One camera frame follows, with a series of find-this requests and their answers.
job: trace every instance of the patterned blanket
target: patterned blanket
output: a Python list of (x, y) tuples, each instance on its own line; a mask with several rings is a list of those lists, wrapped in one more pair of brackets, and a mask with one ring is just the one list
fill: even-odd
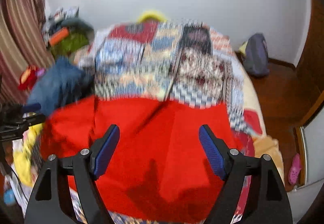
[(170, 99), (192, 108), (226, 103), (231, 128), (243, 118), (243, 74), (229, 38), (203, 23), (147, 22), (99, 32), (79, 66), (96, 72), (103, 99)]

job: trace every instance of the wooden floor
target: wooden floor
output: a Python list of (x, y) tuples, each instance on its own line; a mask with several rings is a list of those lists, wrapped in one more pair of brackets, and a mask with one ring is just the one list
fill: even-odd
[(301, 120), (312, 106), (308, 100), (308, 88), (299, 82), (294, 70), (277, 64), (269, 64), (270, 74), (264, 78), (251, 77), (257, 92), (267, 134), (279, 141), (285, 168), (286, 190), (292, 190), (288, 183), (288, 172), (297, 153), (293, 126)]

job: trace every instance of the blue clothing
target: blue clothing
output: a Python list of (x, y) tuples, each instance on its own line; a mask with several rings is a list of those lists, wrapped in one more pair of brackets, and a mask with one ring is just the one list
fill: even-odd
[(59, 58), (56, 64), (35, 84), (27, 104), (40, 103), (40, 113), (49, 116), (66, 104), (82, 98), (93, 76), (69, 63), (67, 58)]

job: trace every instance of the pink slipper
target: pink slipper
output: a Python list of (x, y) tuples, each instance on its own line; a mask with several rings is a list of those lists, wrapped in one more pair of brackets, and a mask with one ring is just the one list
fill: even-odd
[(297, 179), (302, 169), (300, 164), (299, 154), (296, 154), (293, 159), (293, 163), (291, 164), (291, 168), (289, 170), (288, 181), (291, 185), (295, 185), (297, 183)]

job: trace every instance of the bed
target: bed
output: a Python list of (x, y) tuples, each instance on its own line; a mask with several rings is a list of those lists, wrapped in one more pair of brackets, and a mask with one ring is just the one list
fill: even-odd
[[(270, 154), (283, 179), (278, 141), (266, 134), (252, 82), (229, 38), (212, 27), (155, 21), (114, 25), (97, 31), (74, 62), (94, 73), (95, 96), (48, 119), (40, 152), (43, 158), (74, 155), (109, 124), (118, 124), (125, 137), (97, 181), (115, 223), (203, 221), (222, 186), (211, 176), (196, 137), (204, 123), (245, 155)], [(232, 223), (242, 216), (249, 184), (246, 177)], [(75, 189), (73, 180), (70, 186)], [(77, 194), (71, 190), (71, 195), (85, 222)]]

